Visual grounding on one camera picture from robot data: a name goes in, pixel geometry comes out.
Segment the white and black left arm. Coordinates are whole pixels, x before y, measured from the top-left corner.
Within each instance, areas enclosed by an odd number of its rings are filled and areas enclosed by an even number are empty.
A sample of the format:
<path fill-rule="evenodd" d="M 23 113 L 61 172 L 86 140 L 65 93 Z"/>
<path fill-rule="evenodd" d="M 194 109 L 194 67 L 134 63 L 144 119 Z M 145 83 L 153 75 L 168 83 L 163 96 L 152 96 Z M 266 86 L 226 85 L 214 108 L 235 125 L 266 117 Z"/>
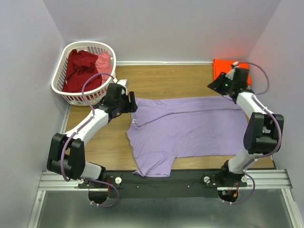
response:
<path fill-rule="evenodd" d="M 87 162 L 85 146 L 111 120 L 137 110 L 134 92 L 127 90 L 128 81 L 119 80 L 108 86 L 105 96 L 72 130 L 56 133 L 51 139 L 47 170 L 60 174 L 66 181 L 87 179 L 96 188 L 106 182 L 105 167 Z"/>

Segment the lavender t shirt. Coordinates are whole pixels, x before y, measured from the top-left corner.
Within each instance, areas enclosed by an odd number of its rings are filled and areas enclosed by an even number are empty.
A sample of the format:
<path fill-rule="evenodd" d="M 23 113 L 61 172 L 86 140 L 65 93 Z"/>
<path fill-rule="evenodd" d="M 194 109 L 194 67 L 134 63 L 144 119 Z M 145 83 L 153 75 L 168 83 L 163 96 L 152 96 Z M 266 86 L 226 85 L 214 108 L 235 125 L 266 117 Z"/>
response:
<path fill-rule="evenodd" d="M 221 96 L 136 98 L 127 137 L 142 177 L 169 177 L 177 158 L 227 156 L 243 147 L 244 111 Z"/>

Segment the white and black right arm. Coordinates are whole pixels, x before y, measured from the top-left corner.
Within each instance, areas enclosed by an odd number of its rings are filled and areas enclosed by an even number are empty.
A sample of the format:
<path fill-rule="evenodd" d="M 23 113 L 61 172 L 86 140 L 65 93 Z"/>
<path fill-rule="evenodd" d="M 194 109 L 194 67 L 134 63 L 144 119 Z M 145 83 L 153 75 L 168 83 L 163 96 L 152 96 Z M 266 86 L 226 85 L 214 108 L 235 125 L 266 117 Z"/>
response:
<path fill-rule="evenodd" d="M 216 186 L 232 186 L 241 181 L 252 164 L 278 152 L 281 146 L 284 117 L 269 111 L 256 93 L 248 89 L 248 74 L 248 69 L 234 66 L 228 73 L 220 73 L 208 86 L 220 95 L 228 95 L 249 117 L 244 147 L 210 177 L 210 183 Z"/>

